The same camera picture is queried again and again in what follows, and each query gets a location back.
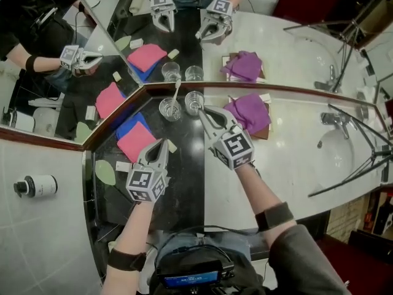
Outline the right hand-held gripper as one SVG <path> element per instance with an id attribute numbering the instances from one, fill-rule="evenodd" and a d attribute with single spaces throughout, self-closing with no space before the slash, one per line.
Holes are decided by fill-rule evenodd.
<path id="1" fill-rule="evenodd" d="M 217 125 L 231 126 L 216 130 L 208 115 Z M 218 106 L 205 105 L 204 110 L 198 110 L 198 117 L 211 141 L 210 150 L 226 167 L 236 170 L 253 160 L 254 146 L 251 137 L 241 124 L 236 124 L 236 118 L 230 111 Z"/>

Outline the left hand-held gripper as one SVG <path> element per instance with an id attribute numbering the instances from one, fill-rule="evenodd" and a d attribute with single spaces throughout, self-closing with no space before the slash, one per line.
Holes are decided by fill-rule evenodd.
<path id="1" fill-rule="evenodd" d="M 126 190 L 134 202 L 156 202 L 165 194 L 170 181 L 168 158 L 167 139 L 156 140 L 139 153 L 126 180 Z"/>

